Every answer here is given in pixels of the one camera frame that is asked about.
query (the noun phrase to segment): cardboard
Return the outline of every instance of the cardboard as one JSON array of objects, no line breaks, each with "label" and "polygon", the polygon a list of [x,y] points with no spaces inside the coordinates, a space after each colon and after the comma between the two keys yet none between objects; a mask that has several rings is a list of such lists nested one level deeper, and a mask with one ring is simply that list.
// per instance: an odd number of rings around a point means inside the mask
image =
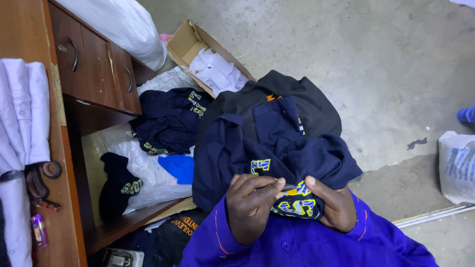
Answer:
[{"label": "cardboard", "polygon": [[176,204],[175,206],[169,208],[168,210],[162,212],[159,216],[151,219],[150,221],[148,221],[144,225],[159,221],[159,220],[164,219],[164,218],[166,218],[170,215],[173,215],[175,213],[179,213],[179,212],[182,212],[182,211],[185,211],[185,210],[192,210],[194,208],[196,208],[196,205],[193,203],[193,198],[189,197],[189,198],[183,200],[182,202]]},{"label": "cardboard", "polygon": [[[180,67],[190,67],[191,61],[196,57],[202,48],[211,48],[213,52],[219,53],[228,62],[234,63],[234,66],[249,80],[256,81],[251,73],[237,60],[231,53],[229,53],[216,38],[212,37],[203,30],[196,22],[186,19],[178,28],[175,34],[167,41],[167,51],[170,57]],[[211,88],[209,88],[200,79],[196,78],[189,72],[188,75],[195,80],[198,85],[203,88],[213,98],[216,98]]]}]

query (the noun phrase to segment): hand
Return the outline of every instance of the hand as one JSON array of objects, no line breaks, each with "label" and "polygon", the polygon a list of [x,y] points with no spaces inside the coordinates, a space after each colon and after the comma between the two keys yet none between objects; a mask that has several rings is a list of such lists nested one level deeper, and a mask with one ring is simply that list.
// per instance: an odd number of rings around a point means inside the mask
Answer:
[{"label": "hand", "polygon": [[284,178],[277,180],[252,174],[234,175],[226,193],[226,205],[229,229],[239,244],[249,246],[262,235],[270,208],[285,195],[285,192],[281,192],[284,186]]},{"label": "hand", "polygon": [[332,190],[312,176],[305,177],[305,185],[323,199],[323,217],[320,222],[333,230],[348,233],[356,225],[356,209],[348,185]]}]

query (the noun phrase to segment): coat button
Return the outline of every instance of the coat button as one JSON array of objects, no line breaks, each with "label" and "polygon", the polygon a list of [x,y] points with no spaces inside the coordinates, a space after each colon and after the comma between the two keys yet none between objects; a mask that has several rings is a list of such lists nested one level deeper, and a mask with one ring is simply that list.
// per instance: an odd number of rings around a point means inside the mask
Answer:
[{"label": "coat button", "polygon": [[285,249],[285,250],[287,250],[287,251],[290,250],[290,243],[287,242],[287,241],[283,241],[283,242],[281,243],[281,246],[282,246],[283,249]]}]

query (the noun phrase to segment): concrete floor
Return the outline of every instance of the concrete floor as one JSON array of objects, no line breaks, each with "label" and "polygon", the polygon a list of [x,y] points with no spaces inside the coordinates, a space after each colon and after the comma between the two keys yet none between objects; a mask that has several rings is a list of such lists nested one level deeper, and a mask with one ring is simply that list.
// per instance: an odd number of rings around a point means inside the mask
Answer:
[{"label": "concrete floor", "polygon": [[472,267],[475,262],[475,210],[466,211],[402,231],[424,244],[443,267]]},{"label": "concrete floor", "polygon": [[437,139],[473,133],[455,114],[475,104],[475,10],[448,0],[138,1],[159,33],[191,18],[234,56],[249,53],[239,60],[255,78],[275,69],[312,80],[365,171],[351,188],[375,212],[397,220],[453,205],[438,188]]}]

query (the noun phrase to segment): drawer handle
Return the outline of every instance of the drawer handle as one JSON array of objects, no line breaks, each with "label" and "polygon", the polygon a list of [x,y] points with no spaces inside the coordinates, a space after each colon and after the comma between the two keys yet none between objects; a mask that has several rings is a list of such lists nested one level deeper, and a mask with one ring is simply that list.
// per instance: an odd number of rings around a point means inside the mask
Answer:
[{"label": "drawer handle", "polygon": [[132,91],[132,74],[130,74],[130,71],[129,69],[127,69],[127,67],[123,67],[123,68],[129,74],[129,77],[130,77],[129,90],[128,90],[128,92],[130,93],[130,91]]},{"label": "drawer handle", "polygon": [[77,58],[79,57],[79,52],[77,50],[76,44],[71,38],[69,38],[69,36],[67,36],[67,40],[74,48],[74,62],[73,62],[73,66],[71,67],[71,71],[75,72],[77,69]]}]

